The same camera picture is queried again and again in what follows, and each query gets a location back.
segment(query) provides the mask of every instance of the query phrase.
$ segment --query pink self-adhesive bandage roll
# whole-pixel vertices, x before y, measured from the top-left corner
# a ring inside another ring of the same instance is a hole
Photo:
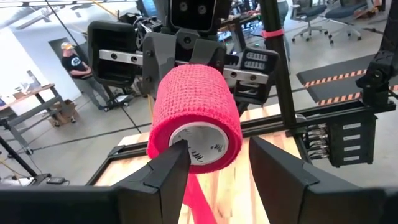
[[[216,223],[195,174],[232,163],[242,145],[242,132],[233,96],[214,68],[181,65],[159,85],[148,156],[158,156],[181,139],[188,141],[191,155],[183,203],[191,208],[195,224]]]

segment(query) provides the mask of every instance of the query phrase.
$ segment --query gray chair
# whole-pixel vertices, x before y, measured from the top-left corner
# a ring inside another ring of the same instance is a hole
[[[372,7],[373,2],[371,0],[340,0],[340,7],[334,8],[325,14],[325,18],[327,19],[346,24],[343,28],[329,35],[330,44],[334,44],[332,37],[341,34],[346,34],[348,37],[353,34],[357,37],[357,40],[361,40],[362,37],[359,31],[362,27],[354,25],[353,22]]]
[[[311,21],[316,19],[320,14],[325,12],[327,9],[326,5],[313,6],[312,0],[293,0],[293,11],[290,17],[291,20],[306,22],[308,24],[307,28],[301,30],[298,34],[293,36],[292,42],[295,42],[297,36],[304,36],[308,33],[308,37],[305,39],[309,41],[313,31],[323,32],[328,35],[328,30],[322,28],[322,26],[311,26]]]

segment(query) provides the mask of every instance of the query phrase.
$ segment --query wooden board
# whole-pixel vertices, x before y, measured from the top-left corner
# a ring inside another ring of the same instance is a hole
[[[279,114],[279,105],[271,105],[245,112],[241,121]],[[126,136],[119,145],[147,141],[149,133]],[[261,138],[300,158],[295,141],[285,133],[264,134]],[[249,139],[243,141],[236,160],[223,170],[200,174],[198,179],[218,224],[266,224],[269,223],[259,193],[251,174]],[[113,185],[144,166],[150,159],[141,156],[112,162],[95,185]],[[194,224],[190,209],[182,205],[181,224]]]
[[[48,90],[49,88],[51,88],[51,87],[53,87],[53,86],[55,86],[55,85],[54,85],[54,84],[48,84],[48,85],[42,86],[42,87],[40,87],[40,88],[37,88],[37,89],[35,89],[35,90],[32,90],[31,92],[29,92],[29,93],[26,94],[25,96],[23,96],[23,97],[17,99],[16,101],[13,101],[12,103],[6,104],[6,105],[4,105],[4,106],[0,106],[0,111],[2,111],[2,110],[4,110],[4,109],[7,109],[7,108],[9,108],[10,106],[15,105],[15,104],[17,104],[17,103],[19,103],[19,102],[22,102],[22,101],[24,101],[25,99],[28,99],[29,97],[34,96],[34,95],[40,93],[41,91]]]

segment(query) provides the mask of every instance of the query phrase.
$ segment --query man in black t-shirt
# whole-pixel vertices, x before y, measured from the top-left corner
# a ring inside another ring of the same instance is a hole
[[[61,59],[62,66],[67,70],[74,81],[79,83],[83,92],[88,95],[95,106],[97,106],[99,110],[103,110],[104,106],[101,106],[98,102],[94,90],[104,99],[105,103],[109,101],[109,98],[106,96],[103,87],[92,76],[91,68],[74,53],[73,48],[74,46],[68,42],[64,42],[61,45],[61,49],[63,50]]]

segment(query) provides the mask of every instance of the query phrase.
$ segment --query gray floor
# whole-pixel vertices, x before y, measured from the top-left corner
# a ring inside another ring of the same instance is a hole
[[[322,18],[317,19],[315,22],[317,26],[323,26],[330,32],[343,26],[335,22],[328,22]],[[290,40],[295,33],[305,26],[305,23],[287,20],[285,30],[287,31],[288,39]],[[378,30],[384,30],[384,26],[385,22],[375,24]],[[295,76],[298,72],[376,53],[382,35],[368,31],[362,31],[362,35],[363,39],[360,42],[353,39],[349,40],[347,36],[341,35],[339,38],[334,39],[334,47],[329,45],[329,40],[326,36],[317,33],[313,35],[312,40],[309,42],[298,38],[294,44],[290,43],[292,53],[292,61],[290,63],[292,89],[302,87]],[[256,38],[253,37],[248,42],[262,42],[259,38]],[[294,93],[294,100],[297,110],[315,106],[306,91]],[[50,172],[54,176],[65,177],[71,181],[72,185],[83,185],[104,161],[107,153],[124,136],[137,134],[138,132],[135,129],[128,129],[132,128],[132,124],[121,109],[109,111],[108,113],[98,111],[84,96],[78,99],[76,103],[81,117],[77,123],[53,128],[48,122],[43,122],[24,134],[33,149],[44,148],[36,151],[31,158],[27,157],[27,155],[23,155],[23,158],[33,167],[34,161],[41,170],[40,172]],[[275,97],[270,98],[267,102],[268,105],[274,103],[277,103],[277,98]],[[126,112],[137,125],[150,122],[146,99],[133,100],[130,106],[126,108]],[[378,116],[373,165],[355,165],[335,169],[329,165],[327,160],[316,161],[315,164],[360,186],[398,185],[398,165],[396,163],[398,153],[395,152],[395,146],[398,142],[395,142],[394,139],[394,136],[397,135],[397,131],[394,129],[394,123],[398,120],[396,115],[397,112],[393,111]],[[60,142],[86,138],[119,129],[126,130],[98,138],[88,138],[59,146],[51,146]],[[149,126],[142,127],[140,130],[142,132],[148,131]],[[9,138],[9,135],[4,131],[0,132],[0,134],[5,138]],[[21,148],[15,141],[10,142],[10,144],[15,149]],[[0,159],[4,159],[5,156],[6,153],[1,154]],[[6,162],[15,170],[26,175],[12,159],[8,159]],[[5,167],[0,166],[1,177],[9,174],[11,173]]]

